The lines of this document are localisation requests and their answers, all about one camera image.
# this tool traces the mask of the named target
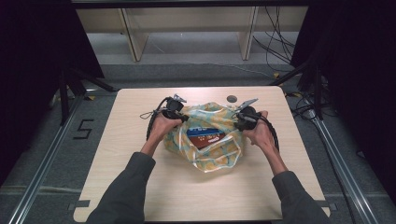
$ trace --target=floor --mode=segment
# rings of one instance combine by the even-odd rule
[[[283,34],[292,43],[295,42],[297,35],[298,33]],[[267,34],[258,33],[255,36],[264,45],[268,45],[270,37]],[[292,69],[277,57],[267,54],[257,42],[252,43],[249,60],[243,61],[236,38],[234,33],[151,34],[141,61],[134,63],[124,35],[89,34],[97,59],[105,73],[105,81],[119,88],[266,85],[273,80],[274,73],[285,73],[274,69]],[[276,41],[272,41],[271,48],[284,52]],[[223,73],[221,77],[223,80],[208,82],[197,80],[200,77],[213,77],[218,73]],[[284,92],[296,92],[298,78],[286,82],[282,87]],[[116,93],[101,91],[89,83],[87,89],[90,90],[90,95],[94,96],[94,100],[85,99],[81,103],[70,129],[65,133],[61,150],[56,154],[53,164],[45,175],[24,223],[73,223],[74,205],[116,97]],[[291,108],[302,105],[304,102],[301,100],[301,97],[287,98]],[[358,186],[369,201],[377,223],[393,223],[396,220],[395,205],[365,159],[356,154],[359,149],[342,118],[337,117],[336,111],[331,107],[325,108],[324,112],[327,128],[340,148]],[[81,124],[80,121],[86,118],[94,119],[92,123],[94,131],[90,136],[92,140],[78,141],[75,139],[76,136],[81,135],[77,131],[78,126]],[[21,155],[13,172],[1,188],[0,223],[6,223],[10,219],[12,211],[50,148],[52,139],[59,130],[60,119],[60,104],[55,98],[53,108],[43,119],[40,132],[37,132],[32,142],[31,150]],[[345,197],[340,185],[337,184],[315,126],[299,116],[296,116],[295,122],[324,195],[332,206],[332,223],[353,223]],[[352,207],[355,222],[365,223],[348,192],[346,196]]]

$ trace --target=hand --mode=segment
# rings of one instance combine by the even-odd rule
[[[263,117],[267,118],[268,111],[261,111],[261,113]],[[275,147],[274,137],[264,121],[259,119],[256,127],[253,130],[244,130],[243,135],[250,139],[251,145],[256,145],[262,150],[270,163],[271,170],[274,175],[278,175],[288,170],[285,162],[283,162],[280,157],[279,151]]]
[[[263,117],[267,118],[268,111],[263,110],[261,113]],[[264,153],[275,147],[274,137],[272,136],[267,124],[260,119],[253,130],[244,130],[243,135],[250,139],[251,145],[258,146]]]
[[[181,124],[181,119],[167,119],[163,113],[159,112],[152,124],[150,137],[156,137],[161,141],[166,134],[179,124]]]

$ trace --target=gray carpet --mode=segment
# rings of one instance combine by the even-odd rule
[[[215,64],[102,65],[102,69],[106,76],[105,82],[118,88],[264,86],[272,79],[264,74],[244,70],[273,74],[271,68],[263,64],[239,64],[238,68]],[[282,66],[282,69],[287,70],[290,67]],[[282,87],[283,90],[296,91],[298,78],[294,77],[286,82]],[[86,87],[98,89],[90,83],[86,83]],[[69,206],[78,200],[116,98],[116,93],[101,90],[94,91],[90,95],[95,95],[95,98],[83,101],[78,109],[25,223],[74,223],[74,211],[70,210]],[[290,107],[294,108],[300,99],[288,97],[287,101]],[[325,112],[334,114],[330,108],[326,108]],[[59,128],[60,115],[60,103],[56,102],[42,120],[30,150],[21,155],[3,185],[0,191],[0,223],[7,222],[24,188],[33,178],[36,168]],[[90,136],[88,139],[75,139],[86,134],[78,132],[78,126],[84,119],[92,120],[84,122],[82,126],[92,129]],[[358,147],[350,137],[342,118],[325,115],[324,120],[380,223],[393,223],[396,220],[396,208],[366,160],[356,155]],[[346,201],[315,126],[301,117],[296,117],[295,121],[326,200],[337,207],[337,210],[332,211],[332,223],[352,223]],[[362,223],[355,205],[353,202],[350,203],[356,222]]]

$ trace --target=black cable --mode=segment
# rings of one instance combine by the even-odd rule
[[[253,36],[253,39],[260,45],[260,47],[262,47],[263,49],[269,51],[271,54],[273,54],[274,56],[276,56],[278,59],[282,60],[284,63],[289,63],[287,61],[288,58],[286,58],[285,56],[279,54],[278,52],[274,51],[273,49],[268,48],[267,46],[265,46],[262,42],[260,42],[256,36]]]
[[[157,106],[157,109],[153,110],[152,112],[148,112],[148,113],[145,113],[145,114],[140,115],[140,118],[141,118],[141,119],[147,119],[148,117],[143,118],[142,116],[151,113],[151,118],[150,118],[149,123],[148,123],[148,131],[147,131],[147,133],[146,133],[146,141],[149,140],[149,135],[151,134],[152,125],[153,125],[154,120],[155,120],[155,118],[157,117],[158,113],[160,112],[161,106],[163,105],[163,103],[164,103],[165,101],[167,101],[167,100],[169,100],[169,99],[172,99],[172,97],[165,97],[165,98],[160,102],[160,104]]]
[[[265,124],[268,126],[268,129],[270,130],[271,135],[274,138],[275,147],[279,151],[279,142],[277,140],[276,130],[275,130],[274,126],[272,125],[272,123],[266,117],[264,117],[264,116],[256,116],[256,115],[247,114],[247,113],[239,113],[239,114],[241,114],[242,117],[248,117],[248,118],[255,119],[255,120],[260,119],[260,120],[264,121]]]
[[[272,17],[270,16],[267,7],[265,7],[265,11],[267,12],[268,17],[269,17],[271,23],[272,23],[273,26],[274,26],[274,31],[273,31],[272,35],[270,36],[271,39],[270,39],[270,41],[269,41],[269,43],[268,43],[268,46],[264,47],[263,44],[261,44],[261,46],[262,46],[264,49],[266,49],[266,52],[265,52],[265,61],[267,62],[267,65],[268,65],[271,69],[273,69],[274,71],[279,71],[279,72],[290,72],[290,71],[286,71],[286,70],[275,69],[273,66],[271,66],[271,65],[268,63],[268,51],[269,51],[268,49],[270,49],[272,40],[275,39],[275,38],[274,38],[274,34],[275,34],[275,33],[277,33],[277,35],[279,36],[280,41],[281,41],[281,43],[282,43],[282,48],[283,48],[283,50],[285,51],[285,54],[286,54],[286,57],[284,57],[283,55],[281,55],[281,57],[285,59],[285,60],[282,60],[282,61],[285,62],[285,63],[290,63],[290,58],[289,58],[288,53],[286,52],[287,50],[286,50],[286,48],[285,48],[285,43],[284,43],[284,41],[283,41],[283,39],[282,39],[282,35],[280,34],[280,32],[279,32],[279,31],[277,30],[277,28],[276,28],[276,25],[279,26],[279,25],[278,25],[278,24],[279,24],[279,9],[278,9],[278,7],[276,8],[276,15],[277,15],[277,18],[276,18],[276,25],[274,24],[274,21],[273,21]]]
[[[277,39],[277,38],[275,38],[275,37],[273,37],[273,39],[276,40],[277,42],[282,42],[282,40]],[[289,46],[292,47],[292,48],[295,48],[295,45],[292,44],[292,43],[289,43],[289,41],[286,42],[285,44],[286,44],[286,45],[289,45]]]
[[[270,15],[270,13],[268,12],[268,8],[267,8],[267,7],[265,7],[265,11],[267,12],[268,18],[270,19],[270,21],[271,21],[271,23],[272,23],[272,25],[273,25],[273,27],[274,27],[274,31],[273,31],[273,36],[272,36],[272,38],[274,38],[274,33],[276,32],[277,35],[279,36],[280,40],[281,40],[280,42],[281,42],[281,44],[282,44],[282,48],[283,48],[283,50],[284,50],[284,52],[285,52],[287,58],[289,59],[288,53],[290,54],[290,57],[291,57],[291,53],[290,53],[288,47],[287,47],[286,44],[285,44],[285,41],[288,42],[288,43],[289,43],[289,41],[286,40],[286,39],[283,37],[283,35],[280,33],[280,22],[279,22],[279,13],[280,13],[280,9],[279,9],[279,7],[276,7],[276,22],[275,22],[275,23],[274,23],[274,20],[272,19],[271,15]]]

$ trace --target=cable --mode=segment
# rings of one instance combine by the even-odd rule
[[[273,39],[276,40],[277,42],[282,42],[282,40],[277,39],[277,38],[275,38],[275,37],[273,37]],[[289,41],[287,41],[285,44],[286,44],[286,45],[289,45],[289,46],[292,47],[292,48],[295,48],[295,45],[292,44],[292,43],[290,43]]]

